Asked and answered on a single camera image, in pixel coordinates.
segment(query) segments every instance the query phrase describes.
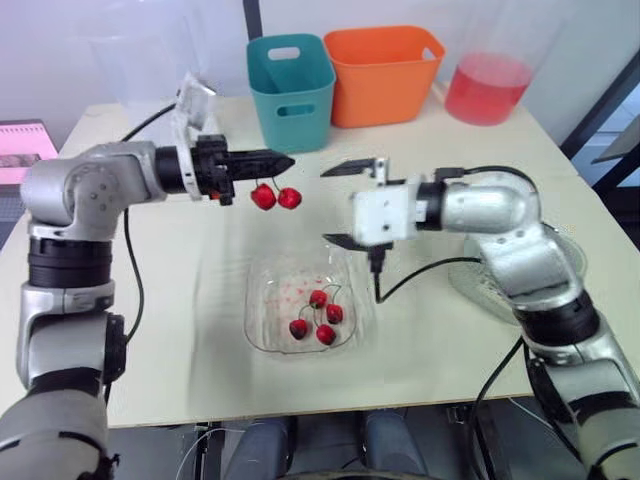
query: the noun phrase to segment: clear plastic plate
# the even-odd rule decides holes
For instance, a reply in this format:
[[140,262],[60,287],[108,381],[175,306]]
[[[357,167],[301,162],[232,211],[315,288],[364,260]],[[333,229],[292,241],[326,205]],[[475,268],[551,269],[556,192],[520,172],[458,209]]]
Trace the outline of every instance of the clear plastic plate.
[[[325,352],[357,344],[362,336],[362,319],[370,315],[370,302],[364,287],[358,291],[358,282],[354,283],[357,274],[350,260],[344,250],[326,246],[254,261],[249,269],[244,324],[249,343],[260,351],[282,354]],[[327,303],[342,307],[341,323],[328,323],[326,307],[303,308],[309,305],[314,290],[324,290]],[[308,327],[301,340],[289,331],[289,323],[298,318],[305,318]],[[336,333],[330,346],[316,337],[321,324]]]

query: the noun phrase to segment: red cherry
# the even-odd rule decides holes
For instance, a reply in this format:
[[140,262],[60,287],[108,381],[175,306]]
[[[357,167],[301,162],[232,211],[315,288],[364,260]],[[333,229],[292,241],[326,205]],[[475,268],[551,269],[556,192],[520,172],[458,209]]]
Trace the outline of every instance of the red cherry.
[[302,195],[295,188],[283,188],[278,194],[278,203],[284,208],[293,210],[302,202]]
[[336,332],[329,325],[320,325],[316,330],[316,337],[320,343],[331,345],[336,339]]
[[327,305],[327,320],[332,325],[342,322],[343,313],[342,307],[340,305],[336,305],[335,303],[330,303]]
[[313,308],[318,309],[324,307],[324,304],[327,303],[327,294],[322,290],[314,290],[311,292],[311,297],[309,298],[309,305]]
[[269,210],[276,204],[276,196],[266,183],[261,183],[251,192],[251,200],[262,210]]
[[296,340],[302,340],[307,335],[308,330],[309,327],[307,326],[307,321],[304,318],[293,320],[289,324],[289,331]]

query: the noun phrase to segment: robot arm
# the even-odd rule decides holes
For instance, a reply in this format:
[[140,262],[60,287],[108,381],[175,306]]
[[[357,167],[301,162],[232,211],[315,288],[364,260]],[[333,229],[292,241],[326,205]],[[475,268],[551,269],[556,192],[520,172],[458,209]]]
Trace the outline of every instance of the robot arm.
[[30,170],[21,192],[32,220],[17,352],[27,395],[0,419],[2,478],[111,478],[102,389],[126,363],[124,319],[108,312],[111,242],[123,210],[187,191],[230,205],[234,182],[293,164],[271,150],[229,152],[214,135],[192,147],[100,145]]
[[[590,479],[639,478],[640,383],[553,232],[542,224],[533,182],[509,167],[446,168],[436,170],[433,182],[389,181],[387,168],[387,159],[356,160],[323,174],[370,170],[375,179],[375,190],[352,197],[352,243],[368,250],[374,276],[394,241],[420,230],[467,233],[522,325],[534,354],[528,366],[534,393],[577,427]],[[445,181],[484,172],[472,185]]]

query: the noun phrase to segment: red liquid container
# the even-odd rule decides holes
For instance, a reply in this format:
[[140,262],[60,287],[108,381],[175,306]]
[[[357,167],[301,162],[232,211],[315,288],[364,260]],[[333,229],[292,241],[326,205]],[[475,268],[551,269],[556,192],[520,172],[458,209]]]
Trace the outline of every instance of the red liquid container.
[[461,40],[445,108],[472,125],[509,118],[575,12],[575,0],[482,0]]
[[453,76],[445,108],[473,125],[497,125],[509,117],[532,78],[527,65],[506,54],[467,54]]

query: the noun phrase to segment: pink book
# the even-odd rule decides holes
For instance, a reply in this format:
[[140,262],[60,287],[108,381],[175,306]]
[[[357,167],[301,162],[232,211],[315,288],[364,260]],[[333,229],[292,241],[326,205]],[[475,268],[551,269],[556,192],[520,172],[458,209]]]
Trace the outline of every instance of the pink book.
[[20,185],[31,165],[57,156],[41,121],[0,122],[0,186]]

